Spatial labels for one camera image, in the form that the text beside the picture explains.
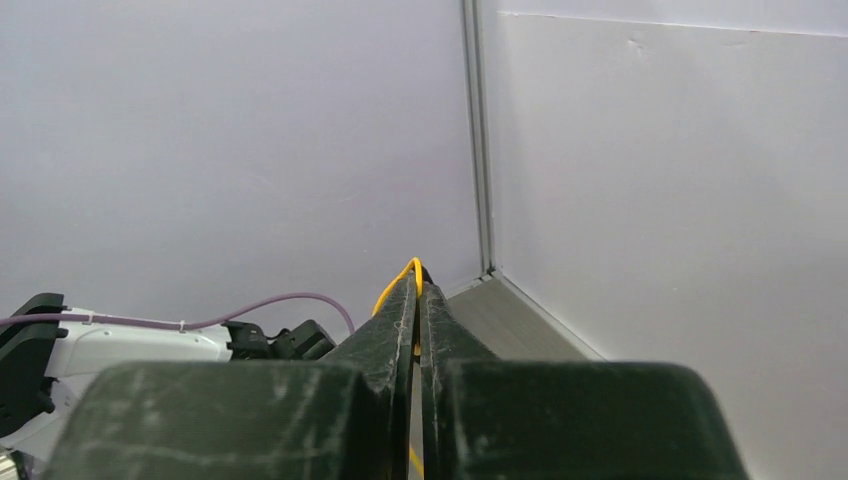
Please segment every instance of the yellow cable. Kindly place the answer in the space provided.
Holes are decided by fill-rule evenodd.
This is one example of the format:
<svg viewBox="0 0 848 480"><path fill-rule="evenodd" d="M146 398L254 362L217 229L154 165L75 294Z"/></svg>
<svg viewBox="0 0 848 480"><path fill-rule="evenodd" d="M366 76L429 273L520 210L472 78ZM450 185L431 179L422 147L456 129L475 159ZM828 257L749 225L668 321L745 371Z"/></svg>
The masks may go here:
<svg viewBox="0 0 848 480"><path fill-rule="evenodd" d="M383 303L386 301L386 297L392 292L397 285L397 282L406 278L409 275L409 271L415 269L415 289L417 290L417 297L420 298L421 294L424 293L424 269L421 267L421 260L418 257L413 257L412 260L406 265L397 277L392 280L392 283L383 290L383 293L380 294L380 298L377 299L377 303L374 305L374 311L371 312L371 315L377 315L377 312L380 311L380 307L383 306ZM421 347L415 345L415 354L421 355ZM412 445L409 446L409 460L412 461L412 466L415 467L415 470L418 471L418 475L421 475L421 478L424 478L424 464L421 463L421 459L418 458L418 454L415 453L415 450L412 448Z"/></svg>

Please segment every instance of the robotic arm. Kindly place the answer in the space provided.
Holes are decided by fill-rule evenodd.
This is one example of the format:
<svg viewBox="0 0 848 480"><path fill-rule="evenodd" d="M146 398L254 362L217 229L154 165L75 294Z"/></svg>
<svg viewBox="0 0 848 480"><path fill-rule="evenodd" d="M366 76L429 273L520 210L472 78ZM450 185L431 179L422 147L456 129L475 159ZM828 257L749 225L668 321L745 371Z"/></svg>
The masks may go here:
<svg viewBox="0 0 848 480"><path fill-rule="evenodd" d="M316 360L335 347L314 320L268 339L250 323L179 330L121 325L63 303L61 294L36 295L14 316L59 319L0 327L0 446L38 460L50 457L78 400L68 384L71 377L142 360ZM62 321L63 315L87 315L92 321Z"/></svg>

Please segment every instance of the purple cable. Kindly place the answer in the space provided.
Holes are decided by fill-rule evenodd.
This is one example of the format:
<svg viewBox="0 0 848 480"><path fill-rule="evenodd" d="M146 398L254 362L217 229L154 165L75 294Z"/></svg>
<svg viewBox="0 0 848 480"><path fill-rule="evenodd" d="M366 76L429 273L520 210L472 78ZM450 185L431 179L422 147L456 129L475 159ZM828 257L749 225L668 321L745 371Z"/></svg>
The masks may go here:
<svg viewBox="0 0 848 480"><path fill-rule="evenodd" d="M0 320L0 327L5 325L12 325L15 323L33 323L33 322L43 322L47 320L59 320L62 322L95 322L95 323L105 323L112 325L125 325L128 327L144 327L144 328L157 328L159 330L178 330L178 331L189 331L189 330L199 330L201 328L207 328L214 325L218 325L224 323L226 321L232 320L236 317L240 317L245 313L252 312L257 308L262 308L266 305L270 305L272 303L282 302L283 300L292 300L295 298L311 298L314 300L320 300L324 303L329 303L332 305L342 317L344 317L345 323L347 324L348 331L353 334L356 328L353 326L353 320L350 318L350 314L347 313L347 310L341 306L341 304L332 298L321 295L320 293L310 293L310 292L301 292L301 293L287 293L285 295L277 295L276 297L271 297L261 302L254 303L253 305L248 305L244 308L240 308L233 313L228 313L227 315L213 318L212 320L207 320L205 322L198 323L171 323L171 322L157 322L154 320L141 320L138 318L127 318L127 317L110 317L106 315L81 315L78 313L36 313L33 315L19 315L17 317L9 317Z"/></svg>

